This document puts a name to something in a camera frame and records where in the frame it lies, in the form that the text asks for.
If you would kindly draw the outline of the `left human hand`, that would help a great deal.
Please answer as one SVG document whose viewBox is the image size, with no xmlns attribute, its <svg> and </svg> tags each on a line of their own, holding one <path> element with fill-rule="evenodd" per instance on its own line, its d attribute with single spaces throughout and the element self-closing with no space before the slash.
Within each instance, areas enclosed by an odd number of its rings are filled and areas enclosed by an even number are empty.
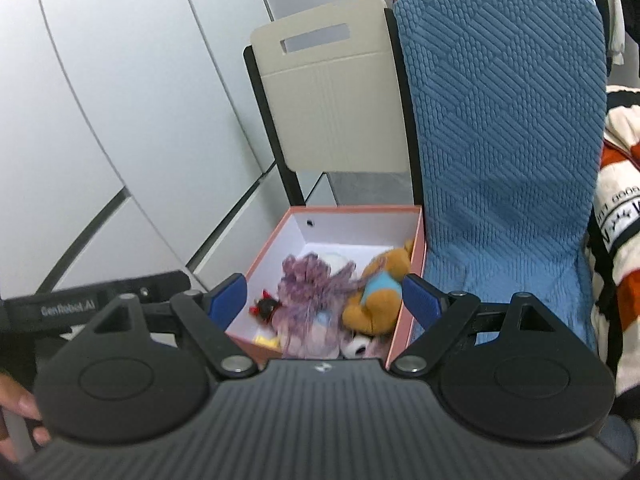
<svg viewBox="0 0 640 480">
<path fill-rule="evenodd" d="M 19 382 L 4 370 L 1 372 L 0 385 L 1 409 L 31 420 L 42 421 L 35 397 Z M 6 428 L 6 421 L 1 417 L 1 454 L 10 462 L 17 463 L 15 445 Z"/>
</svg>

